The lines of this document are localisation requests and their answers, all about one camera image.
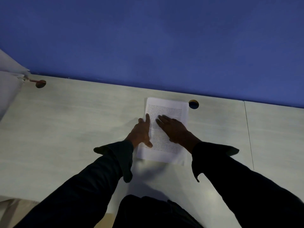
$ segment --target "person's left arm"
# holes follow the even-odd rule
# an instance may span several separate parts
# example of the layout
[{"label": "person's left arm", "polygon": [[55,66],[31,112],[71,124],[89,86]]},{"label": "person's left arm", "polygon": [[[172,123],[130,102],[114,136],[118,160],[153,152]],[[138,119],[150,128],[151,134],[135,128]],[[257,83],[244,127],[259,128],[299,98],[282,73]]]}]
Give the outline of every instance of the person's left arm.
[{"label": "person's left arm", "polygon": [[152,147],[150,117],[138,120],[124,141],[97,147],[103,154],[34,207],[15,227],[94,227],[104,216],[119,179],[132,179],[132,153],[139,143]]}]

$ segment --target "person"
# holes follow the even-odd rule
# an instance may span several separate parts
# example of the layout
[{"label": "person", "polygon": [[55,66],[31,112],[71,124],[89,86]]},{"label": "person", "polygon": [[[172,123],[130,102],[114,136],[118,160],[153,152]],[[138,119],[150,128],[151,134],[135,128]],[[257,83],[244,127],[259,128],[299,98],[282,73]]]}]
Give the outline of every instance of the person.
[{"label": "person", "polygon": [[[171,142],[192,154],[197,179],[203,173],[242,227],[304,227],[304,204],[291,192],[230,156],[238,149],[202,142],[176,119],[158,116]],[[138,120],[124,141],[97,147],[102,154],[34,207],[15,227],[94,227],[104,216],[121,177],[132,179],[132,153],[149,138],[150,117]],[[126,196],[113,227],[202,227],[178,204],[150,197]]]}]

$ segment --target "sleeve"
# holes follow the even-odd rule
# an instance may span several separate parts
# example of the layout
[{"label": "sleeve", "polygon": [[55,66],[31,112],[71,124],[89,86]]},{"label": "sleeve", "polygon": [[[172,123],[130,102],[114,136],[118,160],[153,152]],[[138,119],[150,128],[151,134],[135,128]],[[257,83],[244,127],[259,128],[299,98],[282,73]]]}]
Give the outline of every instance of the sleeve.
[{"label": "sleeve", "polygon": [[242,227],[304,227],[304,203],[288,190],[230,156],[238,149],[198,143],[192,170],[211,181]]},{"label": "sleeve", "polygon": [[103,154],[34,207],[15,227],[94,227],[104,216],[119,179],[132,179],[130,141],[95,148]]}]

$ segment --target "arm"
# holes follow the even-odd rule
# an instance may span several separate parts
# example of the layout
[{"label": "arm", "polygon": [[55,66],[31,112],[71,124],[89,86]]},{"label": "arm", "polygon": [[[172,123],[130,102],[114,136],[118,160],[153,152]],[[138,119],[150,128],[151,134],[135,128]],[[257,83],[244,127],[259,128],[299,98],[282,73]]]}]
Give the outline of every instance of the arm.
[{"label": "arm", "polygon": [[231,158],[238,149],[202,142],[181,122],[164,115],[159,116],[157,123],[172,142],[192,153],[195,178],[200,173],[205,174],[242,227],[293,227],[292,224],[304,227],[303,202]]},{"label": "arm", "polygon": [[149,138],[150,118],[138,120],[125,141],[97,147],[103,154],[34,207],[15,227],[94,227],[104,216],[119,179],[132,179],[132,153]]}]

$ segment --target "paper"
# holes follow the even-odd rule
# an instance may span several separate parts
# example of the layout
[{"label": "paper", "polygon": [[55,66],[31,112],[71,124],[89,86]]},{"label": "paper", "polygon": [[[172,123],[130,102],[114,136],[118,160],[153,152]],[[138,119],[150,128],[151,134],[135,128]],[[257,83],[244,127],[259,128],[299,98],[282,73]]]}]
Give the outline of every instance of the paper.
[{"label": "paper", "polygon": [[158,115],[166,115],[182,122],[187,126],[188,103],[182,101],[171,101],[159,98],[148,98],[146,112],[150,115],[150,141],[152,148],[141,143],[137,150],[137,157],[152,161],[160,161],[184,165],[186,150],[179,144],[169,141],[169,137],[158,126],[155,119]]}]

